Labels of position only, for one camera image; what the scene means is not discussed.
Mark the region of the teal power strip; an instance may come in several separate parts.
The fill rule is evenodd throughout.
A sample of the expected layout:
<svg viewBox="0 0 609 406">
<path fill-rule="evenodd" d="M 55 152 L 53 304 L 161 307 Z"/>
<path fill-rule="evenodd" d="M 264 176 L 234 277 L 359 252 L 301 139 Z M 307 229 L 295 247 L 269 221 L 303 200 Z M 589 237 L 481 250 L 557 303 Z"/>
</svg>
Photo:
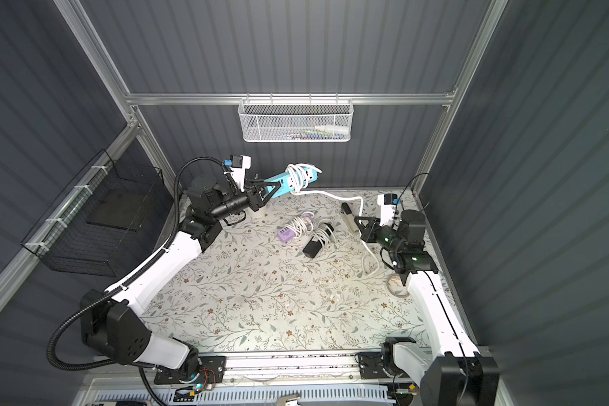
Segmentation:
<svg viewBox="0 0 609 406">
<path fill-rule="evenodd" d="M 266 180 L 267 183 L 277 184 L 277 186 L 268 186 L 267 193 L 272 194 L 272 198 L 297 194 L 316 182 L 318 174 L 321 173 L 321 169 L 308 163 L 289 164 L 284 173 Z"/>
</svg>

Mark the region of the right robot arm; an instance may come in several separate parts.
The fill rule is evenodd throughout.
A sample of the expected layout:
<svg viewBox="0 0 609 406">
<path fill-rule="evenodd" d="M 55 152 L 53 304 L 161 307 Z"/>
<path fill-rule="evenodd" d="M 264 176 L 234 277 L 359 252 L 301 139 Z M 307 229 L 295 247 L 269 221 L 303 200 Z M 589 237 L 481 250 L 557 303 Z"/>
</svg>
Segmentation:
<svg viewBox="0 0 609 406">
<path fill-rule="evenodd" d="M 413 338 L 387 338 L 381 353 L 384 370 L 411 379 L 417 388 L 414 405 L 495 404 L 499 367 L 480 352 L 448 302 L 436 263 L 425 249 L 425 215 L 405 210 L 395 226 L 379 218 L 354 221 L 362 241 L 387 253 L 385 263 L 416 302 L 430 342 L 425 351 Z"/>
</svg>

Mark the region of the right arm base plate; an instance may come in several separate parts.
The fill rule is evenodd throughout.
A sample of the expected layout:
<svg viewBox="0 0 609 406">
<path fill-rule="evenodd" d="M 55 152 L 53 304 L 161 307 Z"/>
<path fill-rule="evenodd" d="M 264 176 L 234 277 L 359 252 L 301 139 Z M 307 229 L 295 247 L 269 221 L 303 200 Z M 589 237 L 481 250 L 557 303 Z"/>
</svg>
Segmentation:
<svg viewBox="0 0 609 406">
<path fill-rule="evenodd" d="M 362 379 L 386 379 L 399 377 L 402 371 L 394 364 L 388 350 L 379 352 L 362 351 L 355 355 Z"/>
</svg>

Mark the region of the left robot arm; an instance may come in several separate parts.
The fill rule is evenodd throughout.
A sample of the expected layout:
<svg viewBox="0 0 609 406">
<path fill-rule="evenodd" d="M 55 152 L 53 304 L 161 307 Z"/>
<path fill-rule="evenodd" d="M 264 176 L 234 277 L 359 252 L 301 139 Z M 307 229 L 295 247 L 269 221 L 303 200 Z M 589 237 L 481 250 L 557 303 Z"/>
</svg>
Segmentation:
<svg viewBox="0 0 609 406">
<path fill-rule="evenodd" d="M 193 180 L 189 206 L 178 210 L 179 222 L 168 241 L 132 273 L 105 292 L 91 291 L 81 300 L 81 340 L 106 356 L 109 364 L 158 366 L 185 379 L 201 370 L 199 353 L 176 338 L 153 333 L 143 323 L 152 299 L 174 276 L 207 250 L 231 215 L 258 211 L 278 193 L 282 182 L 252 182 L 225 196 L 210 176 Z"/>
</svg>

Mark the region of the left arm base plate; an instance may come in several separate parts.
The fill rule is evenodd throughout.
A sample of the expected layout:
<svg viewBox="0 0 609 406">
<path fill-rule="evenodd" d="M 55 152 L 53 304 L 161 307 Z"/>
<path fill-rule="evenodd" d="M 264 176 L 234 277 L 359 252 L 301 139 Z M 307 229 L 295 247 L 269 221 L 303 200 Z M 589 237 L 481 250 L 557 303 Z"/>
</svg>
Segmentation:
<svg viewBox="0 0 609 406">
<path fill-rule="evenodd" d="M 156 372 L 156 385 L 215 385 L 223 381 L 227 358 L 225 356 L 199 356 L 189 359 L 177 370 L 161 368 Z"/>
</svg>

